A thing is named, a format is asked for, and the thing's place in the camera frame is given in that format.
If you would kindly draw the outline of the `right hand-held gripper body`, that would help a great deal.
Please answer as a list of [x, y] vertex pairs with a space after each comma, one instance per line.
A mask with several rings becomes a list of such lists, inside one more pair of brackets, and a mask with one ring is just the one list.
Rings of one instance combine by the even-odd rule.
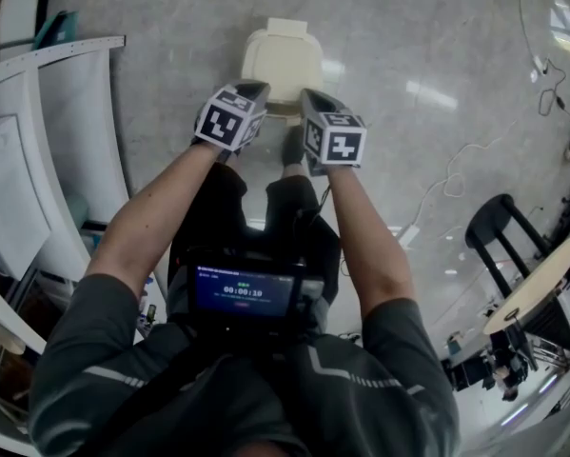
[[362, 117], [318, 90], [303, 89], [300, 99], [309, 174], [324, 176], [329, 166], [358, 168], [367, 135]]

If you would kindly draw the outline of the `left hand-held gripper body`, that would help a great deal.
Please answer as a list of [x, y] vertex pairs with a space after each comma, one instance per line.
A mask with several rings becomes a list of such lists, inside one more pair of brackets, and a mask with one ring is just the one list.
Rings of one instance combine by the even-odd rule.
[[220, 149], [217, 161], [232, 163], [257, 137], [267, 113], [271, 86], [257, 80], [234, 80], [209, 97], [198, 112], [191, 144]]

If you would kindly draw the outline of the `white container lid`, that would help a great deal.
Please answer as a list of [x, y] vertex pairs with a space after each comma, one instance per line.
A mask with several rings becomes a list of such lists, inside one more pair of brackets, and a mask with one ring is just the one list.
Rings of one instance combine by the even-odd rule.
[[268, 83], [270, 103], [295, 103], [303, 89], [323, 88], [322, 61], [323, 50], [313, 36], [260, 30], [246, 42], [241, 78]]

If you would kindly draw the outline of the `person's left forearm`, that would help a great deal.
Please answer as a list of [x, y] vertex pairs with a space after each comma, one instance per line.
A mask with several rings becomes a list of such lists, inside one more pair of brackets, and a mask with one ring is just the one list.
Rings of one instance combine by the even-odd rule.
[[194, 144], [135, 194], [109, 223], [86, 274], [114, 277], [140, 296], [221, 151]]

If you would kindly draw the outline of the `person's right forearm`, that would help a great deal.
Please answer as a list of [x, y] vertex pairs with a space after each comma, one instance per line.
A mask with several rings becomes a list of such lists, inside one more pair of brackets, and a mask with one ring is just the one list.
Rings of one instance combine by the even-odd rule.
[[396, 299], [415, 298], [407, 256], [366, 194], [354, 169], [331, 166], [333, 196], [344, 259], [361, 315]]

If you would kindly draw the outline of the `person's black shoe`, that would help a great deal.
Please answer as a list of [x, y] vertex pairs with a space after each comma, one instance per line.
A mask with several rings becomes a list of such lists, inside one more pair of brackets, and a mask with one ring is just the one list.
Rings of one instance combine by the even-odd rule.
[[300, 165], [305, 157], [304, 129], [295, 126], [288, 130], [282, 143], [281, 162], [286, 168]]

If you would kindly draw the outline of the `person's black shorts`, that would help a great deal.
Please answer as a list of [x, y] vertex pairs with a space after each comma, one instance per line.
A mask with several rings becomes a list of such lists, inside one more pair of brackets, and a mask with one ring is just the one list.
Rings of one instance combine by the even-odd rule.
[[251, 229], [242, 209], [246, 183], [232, 168], [210, 169], [169, 250], [167, 312], [185, 311], [187, 264], [191, 248], [231, 248], [260, 253], [280, 262], [305, 260], [307, 272], [324, 279], [324, 302], [338, 293], [340, 238], [318, 214], [319, 202], [304, 175], [266, 187], [265, 228]]

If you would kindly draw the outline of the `white power strip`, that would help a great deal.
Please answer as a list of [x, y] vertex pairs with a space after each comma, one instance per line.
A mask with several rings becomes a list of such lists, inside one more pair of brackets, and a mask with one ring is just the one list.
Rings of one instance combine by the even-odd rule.
[[533, 70], [531, 81], [536, 83], [542, 76], [546, 75], [549, 69], [549, 58], [541, 59], [537, 54], [532, 58]]
[[417, 225], [409, 224], [398, 232], [396, 238], [403, 249], [408, 249], [419, 232]]

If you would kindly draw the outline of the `white shelving unit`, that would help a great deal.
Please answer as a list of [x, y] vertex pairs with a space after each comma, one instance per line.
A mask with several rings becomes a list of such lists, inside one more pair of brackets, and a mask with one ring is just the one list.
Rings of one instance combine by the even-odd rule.
[[[0, 62], [0, 117], [17, 119], [29, 174], [49, 225], [49, 239], [17, 280], [0, 274], [2, 355], [23, 368], [46, 338], [38, 315], [26, 316], [28, 294], [47, 294], [65, 308], [108, 223], [128, 200], [118, 151], [109, 53], [122, 36], [34, 50]], [[26, 433], [26, 412], [0, 398], [0, 450], [38, 457]]]

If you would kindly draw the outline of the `black stool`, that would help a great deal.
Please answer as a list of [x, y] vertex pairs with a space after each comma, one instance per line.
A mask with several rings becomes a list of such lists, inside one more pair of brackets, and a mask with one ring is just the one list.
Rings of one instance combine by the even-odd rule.
[[471, 219], [464, 235], [466, 245], [479, 255], [504, 299], [511, 295], [512, 289], [486, 248], [490, 243], [498, 241], [501, 244], [523, 279], [530, 275], [528, 266], [504, 235], [504, 230], [511, 220], [517, 222], [543, 257], [550, 253], [546, 241], [517, 208], [513, 197], [507, 193], [497, 195], [483, 204]]

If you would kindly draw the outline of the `chest-mounted black monitor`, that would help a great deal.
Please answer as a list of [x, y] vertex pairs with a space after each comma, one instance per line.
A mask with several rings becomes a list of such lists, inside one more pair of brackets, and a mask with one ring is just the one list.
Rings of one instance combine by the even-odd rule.
[[323, 292], [324, 279], [303, 264], [220, 257], [187, 267], [189, 314], [200, 331], [293, 338]]

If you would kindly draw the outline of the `teal box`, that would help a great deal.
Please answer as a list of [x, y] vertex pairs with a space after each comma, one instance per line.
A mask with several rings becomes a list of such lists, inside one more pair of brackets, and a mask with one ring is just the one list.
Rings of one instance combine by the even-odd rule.
[[33, 50], [70, 43], [76, 40], [77, 11], [59, 11], [48, 19], [35, 36]]

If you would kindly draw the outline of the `white boxy appliance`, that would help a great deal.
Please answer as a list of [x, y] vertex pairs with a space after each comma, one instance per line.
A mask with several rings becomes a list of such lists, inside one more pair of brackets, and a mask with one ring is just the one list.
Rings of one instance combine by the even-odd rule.
[[0, 274], [22, 279], [49, 234], [17, 119], [13, 115], [0, 117]]

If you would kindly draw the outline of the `round wooden table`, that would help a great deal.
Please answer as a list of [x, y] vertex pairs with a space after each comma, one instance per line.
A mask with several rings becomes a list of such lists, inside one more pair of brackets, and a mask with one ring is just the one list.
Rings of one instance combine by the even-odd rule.
[[[570, 237], [549, 254], [502, 305], [488, 318], [482, 333], [491, 335], [505, 330], [529, 314], [556, 288], [570, 269]], [[516, 321], [504, 321], [504, 316], [519, 308]]]

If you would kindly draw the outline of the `person's grey shirt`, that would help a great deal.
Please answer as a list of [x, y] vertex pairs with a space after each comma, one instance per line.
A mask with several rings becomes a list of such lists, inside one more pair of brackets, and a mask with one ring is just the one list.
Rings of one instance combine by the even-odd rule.
[[[138, 305], [107, 275], [83, 279], [35, 370], [29, 436], [64, 457], [162, 372], [188, 343], [173, 324], [133, 340]], [[256, 364], [225, 355], [122, 435], [106, 457], [221, 457], [255, 442], [294, 457], [454, 457], [460, 417], [418, 305], [374, 308], [363, 341], [324, 335], [287, 350], [275, 391]]]

